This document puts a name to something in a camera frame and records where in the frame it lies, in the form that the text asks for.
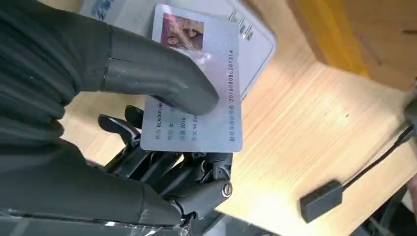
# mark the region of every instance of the robotic hand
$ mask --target robotic hand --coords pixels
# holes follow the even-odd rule
[[[60,139],[57,120],[80,91],[148,94],[192,114],[210,112],[218,94],[191,59],[36,0],[0,6],[0,212],[170,226],[201,218],[230,196],[231,154],[185,153],[173,167],[181,153],[135,145],[131,124],[140,126],[140,116],[122,122],[133,139],[122,135],[126,148],[107,173]],[[100,120],[115,132],[114,119]]]

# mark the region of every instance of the wood grain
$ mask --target wood grain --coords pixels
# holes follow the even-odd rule
[[[244,149],[234,158],[233,196],[219,210],[284,236],[347,236],[417,172],[414,143],[310,224],[301,219],[298,199],[333,178],[347,181],[392,144],[411,95],[317,62],[284,1],[250,3],[279,46],[243,103]],[[64,138],[105,164],[122,143],[96,119],[99,113],[121,117],[126,104],[141,105],[143,98],[80,94],[62,120]]]

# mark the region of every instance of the black sleeve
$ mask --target black sleeve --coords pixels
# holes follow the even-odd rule
[[[36,0],[0,2],[0,209],[176,224],[175,214],[143,218],[143,205],[159,216],[158,209],[171,206],[139,182],[90,168],[76,146],[60,139],[64,106],[82,90],[98,90],[107,63],[89,52],[109,44],[109,26],[94,22],[92,29],[83,19],[65,27],[80,17]]]

